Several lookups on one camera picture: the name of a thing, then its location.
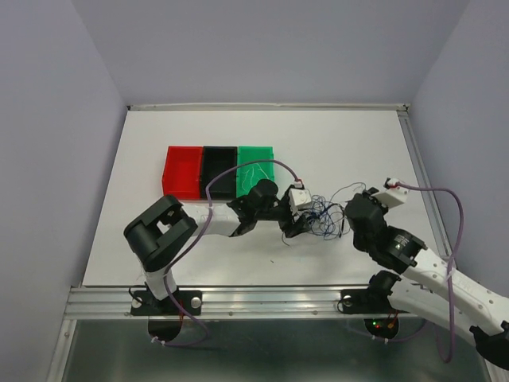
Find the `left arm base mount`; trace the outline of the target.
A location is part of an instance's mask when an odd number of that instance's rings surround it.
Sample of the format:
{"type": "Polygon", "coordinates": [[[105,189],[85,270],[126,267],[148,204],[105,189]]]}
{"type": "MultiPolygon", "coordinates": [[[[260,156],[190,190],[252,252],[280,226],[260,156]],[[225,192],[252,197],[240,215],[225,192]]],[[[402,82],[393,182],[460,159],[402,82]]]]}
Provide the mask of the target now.
{"type": "MultiPolygon", "coordinates": [[[[184,328],[186,315],[171,298],[157,300],[146,286],[141,290],[128,289],[131,297],[130,315],[147,318],[147,330],[154,342],[161,345],[182,347],[177,337],[184,328]]],[[[203,293],[201,290],[179,290],[173,294],[180,307],[192,316],[201,315],[203,293]]]]}

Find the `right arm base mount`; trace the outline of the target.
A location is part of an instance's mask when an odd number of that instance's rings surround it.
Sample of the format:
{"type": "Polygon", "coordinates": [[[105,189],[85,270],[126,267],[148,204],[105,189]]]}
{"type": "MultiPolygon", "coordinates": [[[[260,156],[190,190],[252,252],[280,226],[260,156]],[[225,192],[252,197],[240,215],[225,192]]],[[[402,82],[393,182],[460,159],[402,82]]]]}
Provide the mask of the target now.
{"type": "Polygon", "coordinates": [[[373,341],[388,343],[403,343],[414,339],[421,329],[411,335],[400,337],[398,316],[402,312],[394,308],[389,297],[392,297],[395,285],[402,278],[389,271],[380,271],[373,275],[364,289],[343,289],[336,302],[336,310],[341,314],[367,314],[363,320],[364,331],[348,327],[351,331],[368,337],[373,341]]]}

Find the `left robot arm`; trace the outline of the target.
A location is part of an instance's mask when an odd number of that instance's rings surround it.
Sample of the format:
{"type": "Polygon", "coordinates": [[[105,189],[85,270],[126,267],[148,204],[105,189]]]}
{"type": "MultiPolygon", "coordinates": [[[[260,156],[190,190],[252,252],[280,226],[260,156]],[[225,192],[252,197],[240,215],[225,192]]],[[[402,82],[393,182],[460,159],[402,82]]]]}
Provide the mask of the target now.
{"type": "Polygon", "coordinates": [[[192,237],[238,237],[252,231],[259,221],[275,221],[285,238],[310,231],[310,191],[292,184],[277,197],[277,185],[262,179],[241,197],[213,205],[182,204],[163,196],[130,222],[123,235],[142,265],[150,305],[161,314],[177,304],[177,285],[170,264],[192,237]]]}

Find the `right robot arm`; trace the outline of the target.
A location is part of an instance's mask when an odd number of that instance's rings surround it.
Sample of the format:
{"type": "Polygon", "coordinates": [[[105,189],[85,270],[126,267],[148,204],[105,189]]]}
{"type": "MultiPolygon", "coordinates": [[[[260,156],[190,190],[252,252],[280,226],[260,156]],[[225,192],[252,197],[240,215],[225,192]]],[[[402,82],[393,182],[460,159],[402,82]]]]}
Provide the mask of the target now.
{"type": "Polygon", "coordinates": [[[367,304],[416,314],[448,329],[451,345],[462,337],[507,369],[508,299],[460,272],[453,255],[443,260],[417,236],[390,226],[385,215],[406,202],[413,186],[389,178],[384,187],[357,193],[344,208],[354,248],[383,267],[369,282],[367,304]]]}

